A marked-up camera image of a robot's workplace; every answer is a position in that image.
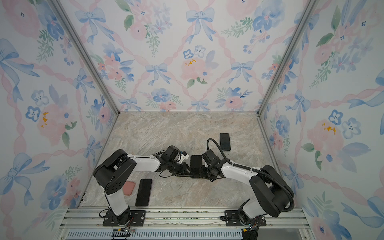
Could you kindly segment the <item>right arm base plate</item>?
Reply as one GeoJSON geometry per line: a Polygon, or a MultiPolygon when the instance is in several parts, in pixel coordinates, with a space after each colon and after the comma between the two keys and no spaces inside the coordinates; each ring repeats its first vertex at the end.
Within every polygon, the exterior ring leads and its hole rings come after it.
{"type": "Polygon", "coordinates": [[[224,221],[227,227],[266,227],[266,218],[264,215],[257,216],[254,219],[248,218],[245,214],[240,214],[238,210],[226,210],[224,216],[220,217],[221,221],[224,221]]]}

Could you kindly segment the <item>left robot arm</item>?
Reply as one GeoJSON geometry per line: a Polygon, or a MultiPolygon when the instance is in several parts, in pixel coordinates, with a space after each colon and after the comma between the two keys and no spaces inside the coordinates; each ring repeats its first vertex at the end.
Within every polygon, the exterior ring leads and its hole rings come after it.
{"type": "Polygon", "coordinates": [[[175,177],[190,177],[191,168],[181,160],[184,156],[175,146],[150,156],[129,155],[118,149],[94,170],[94,178],[103,188],[109,209],[119,217],[129,208],[123,186],[131,173],[169,171],[175,177]]]}

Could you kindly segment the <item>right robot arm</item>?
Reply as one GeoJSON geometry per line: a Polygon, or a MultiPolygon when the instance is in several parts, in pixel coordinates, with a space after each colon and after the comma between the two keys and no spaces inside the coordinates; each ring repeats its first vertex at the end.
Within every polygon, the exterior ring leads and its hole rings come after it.
{"type": "Polygon", "coordinates": [[[245,225],[259,216],[276,218],[282,212],[290,212],[295,208],[293,190],[269,165],[251,168],[234,162],[219,163],[201,166],[194,177],[211,182],[232,179],[250,186],[255,198],[245,201],[238,209],[239,219],[245,225]]]}

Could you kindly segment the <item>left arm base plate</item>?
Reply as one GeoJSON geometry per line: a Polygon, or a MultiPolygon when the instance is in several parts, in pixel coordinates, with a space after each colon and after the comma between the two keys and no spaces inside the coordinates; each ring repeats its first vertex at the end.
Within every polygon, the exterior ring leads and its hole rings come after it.
{"type": "Polygon", "coordinates": [[[108,210],[103,217],[103,227],[142,227],[146,213],[144,210],[133,210],[125,211],[122,215],[116,216],[112,210],[108,210]]]}

